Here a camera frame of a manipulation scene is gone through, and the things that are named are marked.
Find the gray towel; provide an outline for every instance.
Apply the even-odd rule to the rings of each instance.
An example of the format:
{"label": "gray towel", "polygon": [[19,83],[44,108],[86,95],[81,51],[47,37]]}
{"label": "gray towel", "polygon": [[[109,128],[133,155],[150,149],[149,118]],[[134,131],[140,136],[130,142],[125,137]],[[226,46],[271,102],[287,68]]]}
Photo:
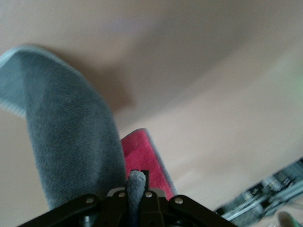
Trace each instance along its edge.
{"label": "gray towel", "polygon": [[74,68],[36,46],[0,57],[0,105],[26,117],[36,167],[50,209],[126,184],[113,116]]}

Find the red towel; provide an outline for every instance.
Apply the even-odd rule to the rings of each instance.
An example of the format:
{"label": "red towel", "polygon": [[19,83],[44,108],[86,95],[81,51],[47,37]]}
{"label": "red towel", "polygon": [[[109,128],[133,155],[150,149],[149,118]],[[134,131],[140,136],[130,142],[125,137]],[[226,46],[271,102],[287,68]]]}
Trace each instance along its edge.
{"label": "red towel", "polygon": [[133,169],[149,170],[150,187],[162,189],[166,193],[166,198],[170,200],[176,194],[176,190],[147,130],[133,131],[121,142],[127,177]]}

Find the microfiber cloth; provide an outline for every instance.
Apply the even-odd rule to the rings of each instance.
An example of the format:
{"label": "microfiber cloth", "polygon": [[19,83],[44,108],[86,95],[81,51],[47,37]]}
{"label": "microfiber cloth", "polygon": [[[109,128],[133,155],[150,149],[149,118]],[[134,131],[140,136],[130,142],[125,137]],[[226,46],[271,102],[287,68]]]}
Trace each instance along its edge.
{"label": "microfiber cloth", "polygon": [[133,169],[149,171],[149,186],[165,191],[169,200],[177,194],[174,184],[166,171],[146,129],[138,129],[122,139],[126,162],[126,175]]}
{"label": "microfiber cloth", "polygon": [[[146,131],[123,139],[123,153],[103,98],[81,73],[51,52],[24,45],[0,56],[0,106],[27,120],[50,209],[87,193],[103,199],[109,190],[125,187],[126,170],[129,174],[131,168],[150,170],[155,181],[151,187],[159,186],[168,197],[174,193]],[[145,181],[138,173],[129,176],[127,191],[136,210]]]}

